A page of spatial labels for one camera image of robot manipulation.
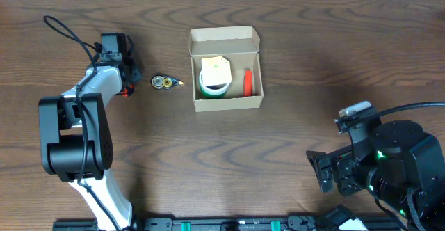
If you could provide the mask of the correction tape dispenser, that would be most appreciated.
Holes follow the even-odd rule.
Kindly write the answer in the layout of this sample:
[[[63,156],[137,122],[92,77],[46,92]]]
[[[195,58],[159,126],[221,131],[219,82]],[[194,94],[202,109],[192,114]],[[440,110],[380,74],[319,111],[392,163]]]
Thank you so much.
[[[183,81],[161,73],[155,74],[151,78],[150,83],[152,87],[157,90],[170,90],[175,86],[184,85]]]

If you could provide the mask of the cardboard box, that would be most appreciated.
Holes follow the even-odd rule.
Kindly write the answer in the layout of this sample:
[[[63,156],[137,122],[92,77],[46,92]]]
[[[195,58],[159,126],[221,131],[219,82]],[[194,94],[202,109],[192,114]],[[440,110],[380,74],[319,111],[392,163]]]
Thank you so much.
[[[188,40],[197,112],[259,108],[264,98],[259,58],[260,37],[253,26],[191,29]],[[223,95],[200,88],[203,58],[223,56],[231,63],[232,82]],[[244,73],[252,71],[252,96],[243,96]]]

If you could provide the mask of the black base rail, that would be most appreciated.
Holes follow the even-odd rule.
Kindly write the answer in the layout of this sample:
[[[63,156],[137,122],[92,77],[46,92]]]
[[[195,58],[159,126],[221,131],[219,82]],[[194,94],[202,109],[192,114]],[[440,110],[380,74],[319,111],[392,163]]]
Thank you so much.
[[[389,217],[360,217],[367,230],[401,230]],[[226,231],[226,230],[324,230],[318,229],[313,216],[288,216],[286,218],[241,219],[171,219],[148,218],[141,225],[144,231]],[[96,221],[56,221],[53,231],[101,230]]]

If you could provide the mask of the yellow sticky note pad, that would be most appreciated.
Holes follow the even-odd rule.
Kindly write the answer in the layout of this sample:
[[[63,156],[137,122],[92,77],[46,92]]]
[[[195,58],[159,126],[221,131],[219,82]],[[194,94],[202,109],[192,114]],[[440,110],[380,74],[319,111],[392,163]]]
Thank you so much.
[[[201,65],[204,86],[219,86],[232,82],[231,63],[225,57],[203,58]]]

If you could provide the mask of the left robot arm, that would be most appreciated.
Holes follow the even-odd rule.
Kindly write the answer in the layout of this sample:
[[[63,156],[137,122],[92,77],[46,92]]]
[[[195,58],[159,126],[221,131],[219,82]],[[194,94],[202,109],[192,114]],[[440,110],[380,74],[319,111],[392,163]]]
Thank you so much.
[[[111,171],[113,142],[105,111],[114,96],[131,96],[142,75],[131,57],[129,36],[103,33],[101,39],[84,78],[39,101],[42,165],[81,194],[98,230],[142,230]]]

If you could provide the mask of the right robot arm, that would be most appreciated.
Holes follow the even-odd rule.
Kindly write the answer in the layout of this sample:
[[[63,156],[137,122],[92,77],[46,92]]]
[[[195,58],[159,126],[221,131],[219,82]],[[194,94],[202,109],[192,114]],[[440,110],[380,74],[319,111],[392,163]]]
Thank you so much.
[[[308,151],[323,193],[337,189],[347,197],[363,189],[404,230],[444,229],[444,155],[439,141],[411,120],[383,123],[399,111],[443,106],[420,102],[377,111],[368,101],[340,110],[334,122],[351,144],[331,153]]]

